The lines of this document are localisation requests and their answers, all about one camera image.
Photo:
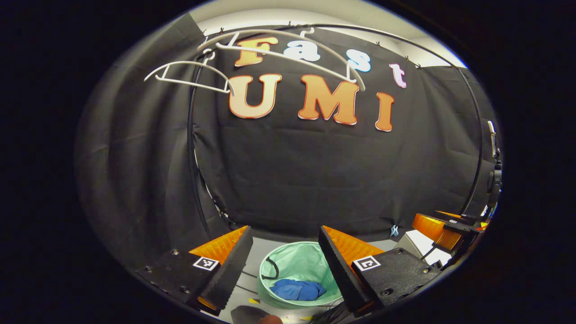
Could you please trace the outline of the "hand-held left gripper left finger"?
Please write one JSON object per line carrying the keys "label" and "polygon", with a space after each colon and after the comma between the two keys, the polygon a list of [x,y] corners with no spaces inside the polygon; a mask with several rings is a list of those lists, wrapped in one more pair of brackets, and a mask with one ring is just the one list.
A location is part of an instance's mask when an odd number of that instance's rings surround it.
{"label": "hand-held left gripper left finger", "polygon": [[252,245],[252,228],[243,226],[188,251],[173,249],[136,274],[179,303],[218,316],[228,304]]}

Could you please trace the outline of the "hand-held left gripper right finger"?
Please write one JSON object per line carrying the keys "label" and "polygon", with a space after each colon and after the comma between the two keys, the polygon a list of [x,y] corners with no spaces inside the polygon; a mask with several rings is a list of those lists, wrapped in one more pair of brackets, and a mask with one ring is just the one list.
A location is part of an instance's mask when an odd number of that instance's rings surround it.
{"label": "hand-held left gripper right finger", "polygon": [[407,302],[441,274],[404,248],[385,252],[329,226],[319,228],[318,242],[344,304],[356,317]]}

